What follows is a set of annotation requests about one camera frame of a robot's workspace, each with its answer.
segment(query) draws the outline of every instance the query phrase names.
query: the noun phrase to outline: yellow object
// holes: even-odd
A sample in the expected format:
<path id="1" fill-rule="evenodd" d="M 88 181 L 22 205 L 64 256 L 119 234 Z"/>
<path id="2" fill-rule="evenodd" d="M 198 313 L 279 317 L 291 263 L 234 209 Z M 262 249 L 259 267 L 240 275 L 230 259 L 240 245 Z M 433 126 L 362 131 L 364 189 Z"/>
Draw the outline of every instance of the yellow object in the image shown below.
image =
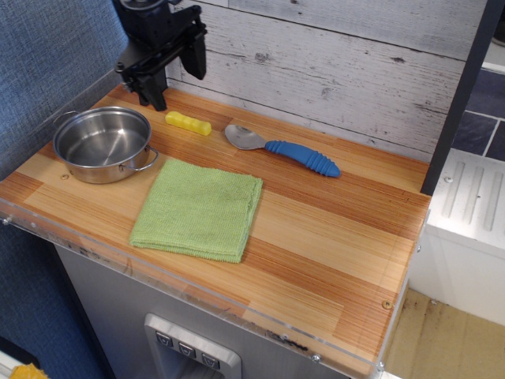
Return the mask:
<path id="1" fill-rule="evenodd" d="M 208 136 L 212 131 L 210 122 L 200 121 L 196 118 L 184 116 L 183 114 L 175 111 L 168 112 L 165 116 L 165 121 L 173 126 L 190 130 L 203 136 Z"/>
<path id="2" fill-rule="evenodd" d="M 9 379 L 49 379 L 49 377 L 30 363 L 27 366 L 14 367 Z"/>

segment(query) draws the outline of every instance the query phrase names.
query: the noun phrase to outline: white wood panel wall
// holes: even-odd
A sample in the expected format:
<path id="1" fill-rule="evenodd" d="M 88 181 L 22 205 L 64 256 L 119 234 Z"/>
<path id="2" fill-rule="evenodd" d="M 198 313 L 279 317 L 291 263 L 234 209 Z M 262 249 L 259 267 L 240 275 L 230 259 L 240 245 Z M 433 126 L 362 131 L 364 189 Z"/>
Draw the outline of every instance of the white wood panel wall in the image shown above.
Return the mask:
<path id="1" fill-rule="evenodd" d="M 208 72 L 170 85 L 429 161 L 486 0 L 207 0 Z"/>

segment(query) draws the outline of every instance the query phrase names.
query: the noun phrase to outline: blue fabric wall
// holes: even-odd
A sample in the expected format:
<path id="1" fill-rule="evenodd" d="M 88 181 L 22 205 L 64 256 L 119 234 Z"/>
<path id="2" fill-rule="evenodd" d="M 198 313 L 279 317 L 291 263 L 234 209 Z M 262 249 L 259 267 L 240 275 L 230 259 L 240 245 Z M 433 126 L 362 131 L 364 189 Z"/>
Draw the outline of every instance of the blue fabric wall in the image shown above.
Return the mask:
<path id="1" fill-rule="evenodd" d="M 43 122 L 113 69 L 126 37 L 111 0 L 0 0 L 0 35 L 1 180 L 51 140 Z"/>
<path id="2" fill-rule="evenodd" d="M 127 41 L 111 0 L 0 0 L 0 36 L 3 180 L 52 139 L 57 114 L 87 109 L 119 82 L 111 70 Z M 53 248 L 0 224 L 0 336 L 51 379 L 108 377 Z"/>

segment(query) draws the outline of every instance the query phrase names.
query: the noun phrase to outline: green microfiber cloth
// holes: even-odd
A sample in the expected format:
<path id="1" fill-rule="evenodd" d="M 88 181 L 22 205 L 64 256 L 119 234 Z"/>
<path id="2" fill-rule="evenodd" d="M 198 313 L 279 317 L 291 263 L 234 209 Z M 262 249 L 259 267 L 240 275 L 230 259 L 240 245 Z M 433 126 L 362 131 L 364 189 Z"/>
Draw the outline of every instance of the green microfiber cloth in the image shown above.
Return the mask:
<path id="1" fill-rule="evenodd" d="M 165 163 L 130 235 L 130 244 L 239 263 L 263 181 L 251 175 Z"/>

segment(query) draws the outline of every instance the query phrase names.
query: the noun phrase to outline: screw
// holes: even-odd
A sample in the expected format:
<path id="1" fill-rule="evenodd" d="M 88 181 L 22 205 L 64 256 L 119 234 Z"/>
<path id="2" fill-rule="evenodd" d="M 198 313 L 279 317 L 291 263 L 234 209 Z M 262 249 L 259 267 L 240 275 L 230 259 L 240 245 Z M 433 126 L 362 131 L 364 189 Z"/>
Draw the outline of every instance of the screw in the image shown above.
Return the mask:
<path id="1" fill-rule="evenodd" d="M 9 216 L 9 217 L 7 217 L 6 219 L 3 219 L 3 220 L 2 220 L 2 224 L 3 224 L 4 226 L 7 226 L 7 225 L 9 225 L 9 224 L 11 223 L 11 221 L 12 221 L 12 220 L 13 220 L 12 216 Z"/>
<path id="2" fill-rule="evenodd" d="M 390 310 L 392 307 L 393 307 L 393 303 L 390 302 L 389 300 L 384 300 L 382 302 L 382 307 L 385 309 L 385 310 Z"/>

